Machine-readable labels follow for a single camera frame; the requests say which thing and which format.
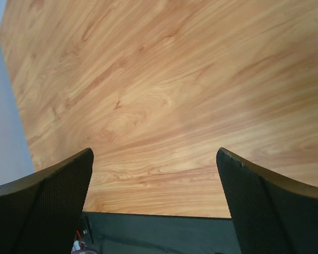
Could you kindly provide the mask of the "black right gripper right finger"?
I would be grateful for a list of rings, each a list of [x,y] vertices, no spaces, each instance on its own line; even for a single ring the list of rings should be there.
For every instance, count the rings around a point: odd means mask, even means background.
[[[318,187],[225,148],[216,163],[241,253],[318,253]]]

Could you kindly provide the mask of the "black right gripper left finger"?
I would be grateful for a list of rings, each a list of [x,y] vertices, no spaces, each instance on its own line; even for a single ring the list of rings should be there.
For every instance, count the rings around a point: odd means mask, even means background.
[[[93,171],[86,148],[0,185],[0,253],[70,253]]]

